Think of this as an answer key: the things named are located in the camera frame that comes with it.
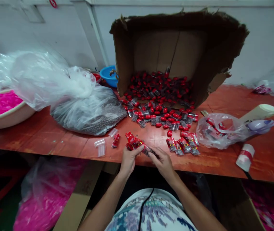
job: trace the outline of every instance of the white bottle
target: white bottle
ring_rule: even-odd
[[[269,104],[259,104],[253,110],[240,118],[245,124],[254,120],[263,120],[274,115],[274,107]]]

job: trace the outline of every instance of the white wall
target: white wall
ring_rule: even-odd
[[[0,6],[0,52],[34,47],[52,47],[70,65],[94,68],[97,66],[89,43],[73,6],[38,6],[45,23],[29,23],[20,13]],[[109,30],[112,22],[123,16],[155,13],[176,13],[181,7],[154,6],[93,6],[93,14],[109,65],[115,64],[115,50]],[[201,7],[185,7],[185,11]],[[239,57],[231,69],[232,77],[225,83],[249,83],[274,69],[274,8],[223,7],[225,11],[250,31]]]
[[[0,6],[0,53],[53,48],[70,65],[97,66],[73,6],[38,6],[45,23],[27,22],[9,6]]]
[[[155,13],[176,13],[181,7],[131,7],[131,6],[94,6],[97,23],[103,46],[107,53],[109,64],[115,64],[115,51],[113,38],[109,34],[112,22],[123,16],[147,15]],[[198,11],[201,7],[185,7],[187,11]],[[274,8],[240,8],[223,7],[225,11],[241,23],[247,25],[250,31],[239,57],[233,63],[232,77],[227,79],[227,84],[249,83],[266,75],[274,68]]]

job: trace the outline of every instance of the pink item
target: pink item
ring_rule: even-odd
[[[11,110],[22,102],[14,91],[8,93],[0,94],[0,115]]]
[[[55,226],[87,161],[41,157],[21,184],[22,201],[14,231],[49,231]]]
[[[244,188],[266,231],[274,231],[274,192],[270,192],[260,182],[243,180]]]

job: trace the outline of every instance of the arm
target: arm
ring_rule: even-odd
[[[158,168],[160,174],[166,179],[168,184],[178,195],[186,213],[199,231],[226,231],[223,225],[204,207],[204,205],[186,187],[179,175],[173,169],[170,156],[161,148],[152,148],[159,156],[159,160],[154,154],[149,156]]]
[[[121,168],[118,175],[109,186],[102,199],[97,203],[79,227],[78,231],[103,231],[106,229],[115,213],[127,179],[134,170],[135,157],[143,150],[143,148],[144,146],[140,146],[134,151],[129,151],[124,148]]]

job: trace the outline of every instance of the hand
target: hand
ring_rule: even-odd
[[[127,150],[126,147],[123,149],[122,163],[119,174],[126,177],[126,179],[129,178],[135,168],[135,158],[143,149],[143,145],[133,151]]]
[[[149,157],[157,167],[159,173],[170,184],[176,176],[176,172],[173,169],[170,156],[166,152],[164,152],[160,147],[151,147],[151,149],[159,156],[159,159],[157,159],[157,157],[151,152],[149,152]]]

